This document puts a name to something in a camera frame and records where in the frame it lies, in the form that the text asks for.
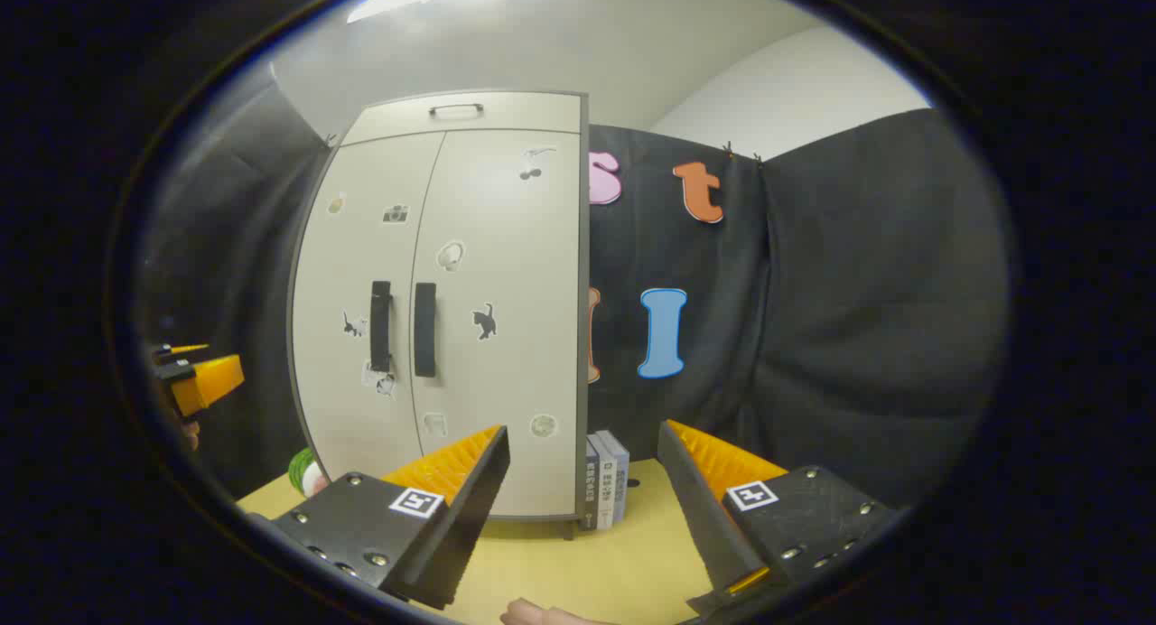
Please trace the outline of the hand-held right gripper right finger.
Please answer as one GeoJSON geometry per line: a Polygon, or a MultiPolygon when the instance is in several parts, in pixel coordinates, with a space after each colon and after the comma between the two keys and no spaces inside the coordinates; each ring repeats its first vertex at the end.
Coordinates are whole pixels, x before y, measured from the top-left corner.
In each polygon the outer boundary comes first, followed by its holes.
{"type": "Polygon", "coordinates": [[[780,603],[897,515],[823,466],[784,469],[679,422],[660,425],[657,457],[709,576],[709,591],[689,601],[698,620],[780,603]]]}

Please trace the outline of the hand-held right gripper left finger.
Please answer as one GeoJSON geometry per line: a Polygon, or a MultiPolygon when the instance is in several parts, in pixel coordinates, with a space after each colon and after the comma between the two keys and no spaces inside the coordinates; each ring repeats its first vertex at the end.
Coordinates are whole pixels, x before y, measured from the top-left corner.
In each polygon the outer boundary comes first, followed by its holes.
{"type": "Polygon", "coordinates": [[[453,603],[507,474],[495,424],[384,477],[342,474],[269,522],[281,546],[347,583],[444,609],[453,603]]]}

